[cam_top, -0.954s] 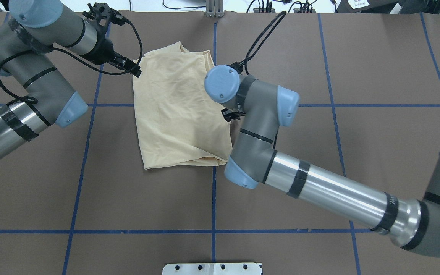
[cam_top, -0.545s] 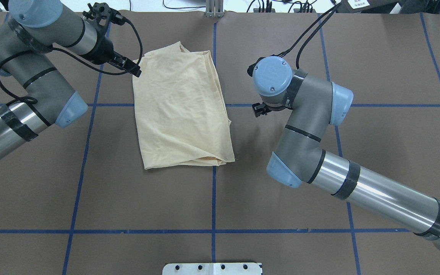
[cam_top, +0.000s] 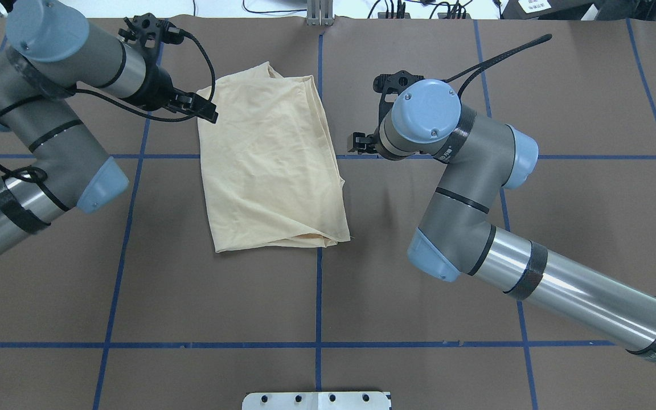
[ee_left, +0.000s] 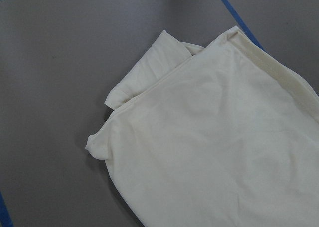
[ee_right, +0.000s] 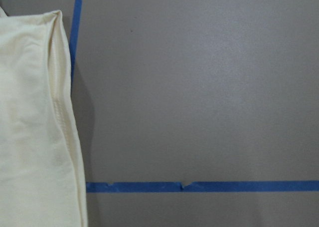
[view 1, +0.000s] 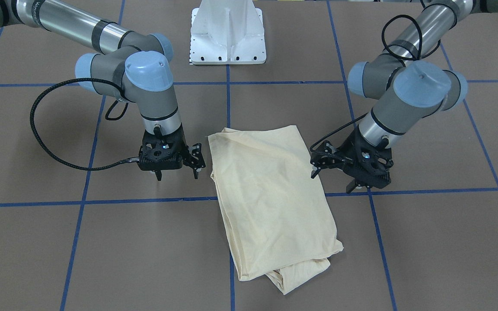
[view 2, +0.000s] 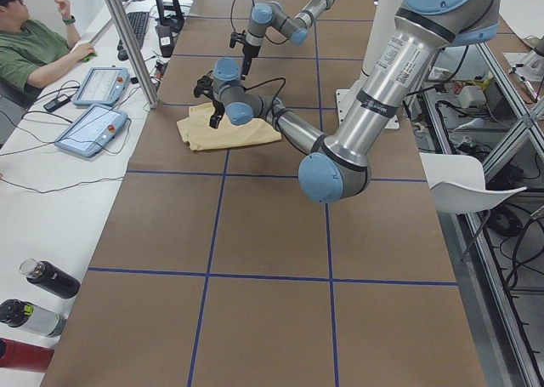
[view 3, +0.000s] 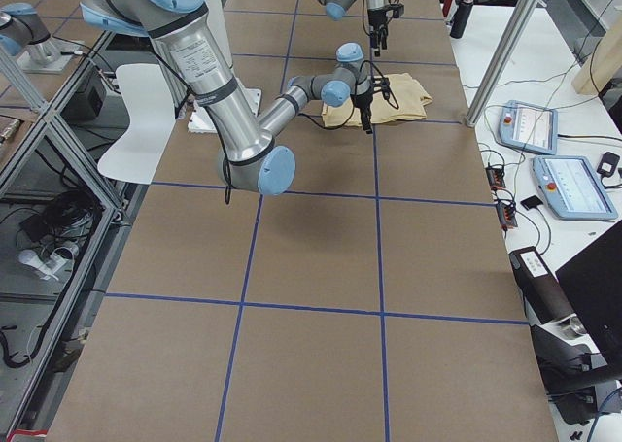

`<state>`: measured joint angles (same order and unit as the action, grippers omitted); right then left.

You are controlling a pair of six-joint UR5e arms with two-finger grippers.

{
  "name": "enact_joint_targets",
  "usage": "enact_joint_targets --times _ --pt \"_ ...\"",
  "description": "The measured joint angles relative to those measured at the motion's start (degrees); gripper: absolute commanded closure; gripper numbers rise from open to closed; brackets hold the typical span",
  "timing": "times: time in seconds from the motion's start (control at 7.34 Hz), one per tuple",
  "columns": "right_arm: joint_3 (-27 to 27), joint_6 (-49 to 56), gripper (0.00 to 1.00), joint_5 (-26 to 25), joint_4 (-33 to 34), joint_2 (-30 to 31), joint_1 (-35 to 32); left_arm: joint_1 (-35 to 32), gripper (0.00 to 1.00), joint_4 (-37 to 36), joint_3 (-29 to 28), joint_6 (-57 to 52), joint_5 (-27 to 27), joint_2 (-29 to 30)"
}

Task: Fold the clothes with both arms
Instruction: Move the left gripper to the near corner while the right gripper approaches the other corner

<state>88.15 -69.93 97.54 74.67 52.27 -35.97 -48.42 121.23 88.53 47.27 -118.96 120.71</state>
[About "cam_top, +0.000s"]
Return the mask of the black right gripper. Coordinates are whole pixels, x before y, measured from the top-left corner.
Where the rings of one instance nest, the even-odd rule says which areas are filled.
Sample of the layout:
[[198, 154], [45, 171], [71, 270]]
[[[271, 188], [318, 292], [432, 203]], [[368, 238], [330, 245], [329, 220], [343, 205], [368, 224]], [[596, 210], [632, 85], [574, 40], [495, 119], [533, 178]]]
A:
[[348, 152], [357, 155], [380, 155], [386, 160], [398, 161], [398, 156], [382, 143], [380, 132], [353, 132], [348, 137]]

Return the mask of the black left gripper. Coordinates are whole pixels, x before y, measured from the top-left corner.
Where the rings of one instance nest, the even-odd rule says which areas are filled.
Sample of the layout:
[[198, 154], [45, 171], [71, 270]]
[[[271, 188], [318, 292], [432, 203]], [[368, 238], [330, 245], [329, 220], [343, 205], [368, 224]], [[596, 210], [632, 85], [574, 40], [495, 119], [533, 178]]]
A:
[[177, 93], [171, 75], [161, 68], [156, 60], [146, 65], [144, 81], [140, 88], [123, 101], [143, 111], [166, 109], [169, 112], [197, 117], [211, 124], [216, 124], [219, 116], [217, 106], [212, 101], [194, 92]]

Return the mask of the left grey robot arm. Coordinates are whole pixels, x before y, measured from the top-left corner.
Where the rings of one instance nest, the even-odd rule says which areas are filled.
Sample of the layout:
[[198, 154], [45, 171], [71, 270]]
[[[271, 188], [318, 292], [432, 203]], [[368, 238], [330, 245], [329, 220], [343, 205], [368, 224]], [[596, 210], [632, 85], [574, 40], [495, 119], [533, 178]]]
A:
[[91, 95], [154, 120], [153, 112], [217, 122], [213, 96], [175, 88], [158, 63], [162, 44], [193, 34], [149, 13], [112, 35], [58, 1], [7, 5], [0, 52], [0, 255], [72, 208], [96, 212], [128, 177], [66, 99]]

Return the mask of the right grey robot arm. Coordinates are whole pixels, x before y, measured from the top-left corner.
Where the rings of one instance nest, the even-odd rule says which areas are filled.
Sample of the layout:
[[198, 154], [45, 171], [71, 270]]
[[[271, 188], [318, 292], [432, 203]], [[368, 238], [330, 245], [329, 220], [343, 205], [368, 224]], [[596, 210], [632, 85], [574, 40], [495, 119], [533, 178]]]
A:
[[372, 88], [378, 123], [355, 132], [348, 150], [391, 161], [427, 155], [445, 166], [408, 246], [414, 267], [445, 282], [477, 277], [656, 366], [656, 296], [490, 221], [502, 190], [536, 168], [532, 137], [466, 105], [444, 80], [381, 73]]

